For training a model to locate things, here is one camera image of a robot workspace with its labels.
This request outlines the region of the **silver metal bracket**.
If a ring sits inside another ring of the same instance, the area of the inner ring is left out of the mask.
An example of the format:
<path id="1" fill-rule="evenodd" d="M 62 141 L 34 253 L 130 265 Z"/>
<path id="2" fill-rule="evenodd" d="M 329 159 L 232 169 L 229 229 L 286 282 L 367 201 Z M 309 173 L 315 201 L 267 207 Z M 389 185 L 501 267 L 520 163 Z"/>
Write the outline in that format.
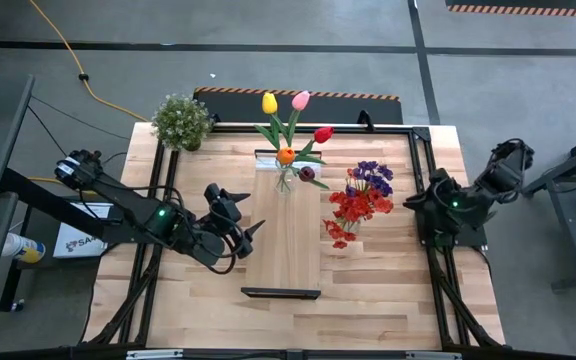
<path id="1" fill-rule="evenodd" d="M 459 353 L 435 351 L 407 351 L 405 360 L 463 360 Z"/>
<path id="2" fill-rule="evenodd" d="M 178 349 L 135 350 L 126 353 L 126 360 L 176 360 L 183 358 L 183 351 Z"/>

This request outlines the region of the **clear glass vase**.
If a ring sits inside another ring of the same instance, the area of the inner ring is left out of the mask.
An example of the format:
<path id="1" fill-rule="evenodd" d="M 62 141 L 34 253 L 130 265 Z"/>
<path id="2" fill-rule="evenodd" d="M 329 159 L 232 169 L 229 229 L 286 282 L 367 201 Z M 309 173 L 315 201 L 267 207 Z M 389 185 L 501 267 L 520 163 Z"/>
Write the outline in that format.
<path id="1" fill-rule="evenodd" d="M 290 194 L 293 190 L 295 168 L 292 165 L 282 165 L 278 160 L 275 161 L 275 166 L 277 169 L 276 190 L 280 194 Z"/>
<path id="2" fill-rule="evenodd" d="M 357 239 L 362 221 L 362 218 L 358 218 L 356 221 L 344 220 L 341 223 L 345 241 L 355 241 Z"/>

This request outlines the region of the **white printed box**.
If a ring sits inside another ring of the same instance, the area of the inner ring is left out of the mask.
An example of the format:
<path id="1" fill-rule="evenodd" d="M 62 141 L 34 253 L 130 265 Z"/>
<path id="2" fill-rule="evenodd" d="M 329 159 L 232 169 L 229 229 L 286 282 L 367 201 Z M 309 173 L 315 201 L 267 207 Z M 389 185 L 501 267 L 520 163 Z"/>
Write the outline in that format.
<path id="1" fill-rule="evenodd" d="M 95 214 L 100 219 L 107 219 L 112 207 L 110 203 L 73 202 L 72 206 L 92 217 Z M 108 247 L 106 242 L 86 234 L 66 223 L 61 223 L 53 251 L 54 258 L 85 258 L 98 257 Z"/>

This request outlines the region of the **purple flower bunch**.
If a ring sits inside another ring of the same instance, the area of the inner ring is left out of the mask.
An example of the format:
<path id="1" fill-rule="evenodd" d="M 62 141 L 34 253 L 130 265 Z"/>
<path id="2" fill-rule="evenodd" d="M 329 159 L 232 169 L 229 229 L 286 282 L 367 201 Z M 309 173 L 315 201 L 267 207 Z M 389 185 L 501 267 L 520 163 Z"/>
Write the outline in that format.
<path id="1" fill-rule="evenodd" d="M 388 197 L 394 193 L 390 185 L 393 178 L 393 171 L 385 164 L 377 161 L 360 161 L 356 167 L 347 170 L 345 193 L 354 197 L 374 190 L 378 195 Z"/>

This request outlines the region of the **red artificial tulip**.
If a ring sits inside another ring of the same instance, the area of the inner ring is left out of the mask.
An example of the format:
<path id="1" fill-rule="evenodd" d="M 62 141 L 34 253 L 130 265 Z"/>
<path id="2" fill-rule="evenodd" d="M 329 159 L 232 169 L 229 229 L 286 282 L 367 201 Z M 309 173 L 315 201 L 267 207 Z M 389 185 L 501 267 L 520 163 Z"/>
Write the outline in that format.
<path id="1" fill-rule="evenodd" d="M 321 158 L 317 158 L 312 155 L 312 148 L 314 144 L 324 144 L 328 140 L 332 138 L 334 134 L 334 129 L 332 127 L 322 127 L 317 129 L 314 134 L 313 138 L 300 150 L 295 151 L 296 157 L 292 164 L 293 167 L 295 162 L 305 162 L 317 165 L 325 165 L 326 162 L 323 161 Z"/>

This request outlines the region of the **pink artificial tulip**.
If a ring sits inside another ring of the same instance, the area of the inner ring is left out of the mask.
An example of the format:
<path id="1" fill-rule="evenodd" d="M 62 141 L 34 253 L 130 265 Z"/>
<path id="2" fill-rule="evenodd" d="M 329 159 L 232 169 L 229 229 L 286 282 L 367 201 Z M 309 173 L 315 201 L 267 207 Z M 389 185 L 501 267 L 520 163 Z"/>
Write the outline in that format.
<path id="1" fill-rule="evenodd" d="M 296 124 L 299 119 L 300 113 L 307 107 L 310 100 L 310 93 L 308 91 L 301 91 L 292 99 L 291 105 L 293 111 L 289 117 L 287 132 L 286 132 L 286 147 L 292 148 L 292 140 L 295 134 Z"/>

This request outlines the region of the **potted plant with white flowers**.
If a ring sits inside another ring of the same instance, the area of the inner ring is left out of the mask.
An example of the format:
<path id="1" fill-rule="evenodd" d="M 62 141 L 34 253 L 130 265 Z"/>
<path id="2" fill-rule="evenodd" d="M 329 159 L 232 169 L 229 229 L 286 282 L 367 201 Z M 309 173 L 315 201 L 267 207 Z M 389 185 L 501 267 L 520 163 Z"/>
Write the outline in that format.
<path id="1" fill-rule="evenodd" d="M 167 95 L 151 120 L 153 134 L 175 151 L 198 150 L 215 124 L 204 102 L 178 94 Z"/>

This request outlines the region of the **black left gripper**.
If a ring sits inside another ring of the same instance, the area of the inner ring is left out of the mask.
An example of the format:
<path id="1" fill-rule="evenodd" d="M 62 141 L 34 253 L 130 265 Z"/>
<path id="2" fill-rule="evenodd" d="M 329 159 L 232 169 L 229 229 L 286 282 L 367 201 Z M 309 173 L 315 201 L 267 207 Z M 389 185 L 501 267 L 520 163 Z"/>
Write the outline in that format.
<path id="1" fill-rule="evenodd" d="M 252 253 L 253 235 L 265 223 L 265 220 L 261 220 L 246 230 L 238 224 L 242 215 L 237 203 L 250 196 L 250 193 L 228 192 L 216 183 L 209 184 L 204 191 L 204 197 L 209 205 L 210 221 L 220 235 L 228 235 L 234 241 L 235 249 L 231 253 L 239 259 L 244 259 Z"/>

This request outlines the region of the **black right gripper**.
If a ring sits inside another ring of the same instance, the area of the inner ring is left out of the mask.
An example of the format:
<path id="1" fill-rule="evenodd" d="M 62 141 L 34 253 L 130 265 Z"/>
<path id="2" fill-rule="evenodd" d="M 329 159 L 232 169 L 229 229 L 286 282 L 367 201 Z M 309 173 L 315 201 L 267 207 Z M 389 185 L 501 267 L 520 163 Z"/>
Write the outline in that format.
<path id="1" fill-rule="evenodd" d="M 450 233 L 450 218 L 447 207 L 441 205 L 437 195 L 439 185 L 449 179 L 444 168 L 430 174 L 430 184 L 423 193 L 408 197 L 403 206 L 412 210 L 425 233 Z"/>

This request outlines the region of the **yellow artificial tulip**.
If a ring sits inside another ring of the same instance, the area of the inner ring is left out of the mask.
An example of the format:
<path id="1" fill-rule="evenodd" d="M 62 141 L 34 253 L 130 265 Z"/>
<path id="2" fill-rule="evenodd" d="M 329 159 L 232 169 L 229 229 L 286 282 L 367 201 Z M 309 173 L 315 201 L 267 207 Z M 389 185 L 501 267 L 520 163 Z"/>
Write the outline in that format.
<path id="1" fill-rule="evenodd" d="M 268 92 L 263 94 L 261 108 L 262 112 L 270 117 L 269 127 L 255 125 L 254 128 L 274 147 L 276 161 L 277 152 L 286 147 L 287 126 L 278 116 L 278 102 L 274 94 Z"/>

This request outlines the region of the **large red flower bunch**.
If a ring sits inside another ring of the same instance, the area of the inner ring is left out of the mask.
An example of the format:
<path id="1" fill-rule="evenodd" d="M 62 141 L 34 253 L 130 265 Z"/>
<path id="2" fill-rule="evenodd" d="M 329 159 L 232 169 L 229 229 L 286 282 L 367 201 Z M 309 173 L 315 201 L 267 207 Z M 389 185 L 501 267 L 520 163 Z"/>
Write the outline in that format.
<path id="1" fill-rule="evenodd" d="M 375 188 L 358 191 L 353 195 L 334 192 L 329 201 L 338 205 L 338 209 L 333 212 L 334 217 L 350 223 L 370 220 L 374 213 L 388 214 L 394 208 L 393 202 Z"/>

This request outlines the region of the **maroon artificial tulip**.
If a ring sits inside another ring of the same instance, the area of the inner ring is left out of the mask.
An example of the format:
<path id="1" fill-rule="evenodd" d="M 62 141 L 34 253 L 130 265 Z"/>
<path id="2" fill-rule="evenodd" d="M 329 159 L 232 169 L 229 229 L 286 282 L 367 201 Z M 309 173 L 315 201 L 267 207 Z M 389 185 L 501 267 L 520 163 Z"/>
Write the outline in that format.
<path id="1" fill-rule="evenodd" d="M 309 166 L 302 168 L 290 167 L 291 172 L 298 177 L 302 182 L 309 183 L 324 190 L 329 190 L 329 186 L 316 180 L 315 170 Z"/>

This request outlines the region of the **small red flower bunch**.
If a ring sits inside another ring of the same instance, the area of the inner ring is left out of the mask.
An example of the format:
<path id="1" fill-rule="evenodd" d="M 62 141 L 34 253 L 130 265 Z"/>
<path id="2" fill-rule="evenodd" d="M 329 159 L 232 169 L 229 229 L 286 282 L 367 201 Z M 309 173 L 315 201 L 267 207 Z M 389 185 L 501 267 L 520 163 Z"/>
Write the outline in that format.
<path id="1" fill-rule="evenodd" d="M 344 231 L 341 228 L 341 223 L 343 221 L 344 221 L 343 219 L 323 221 L 325 231 L 334 240 L 333 247 L 335 249 L 344 249 L 348 246 L 350 242 L 354 242 L 344 240 Z"/>

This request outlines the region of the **white and yellow spray can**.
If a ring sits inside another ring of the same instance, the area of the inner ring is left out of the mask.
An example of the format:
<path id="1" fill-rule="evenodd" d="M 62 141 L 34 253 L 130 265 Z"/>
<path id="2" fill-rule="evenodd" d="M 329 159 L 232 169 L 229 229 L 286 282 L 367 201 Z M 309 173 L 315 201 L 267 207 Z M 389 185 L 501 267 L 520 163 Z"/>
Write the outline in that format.
<path id="1" fill-rule="evenodd" d="M 12 257 L 18 261 L 34 264 L 38 263 L 45 255 L 46 247 L 24 236 L 8 233 L 2 249 L 2 257 Z"/>

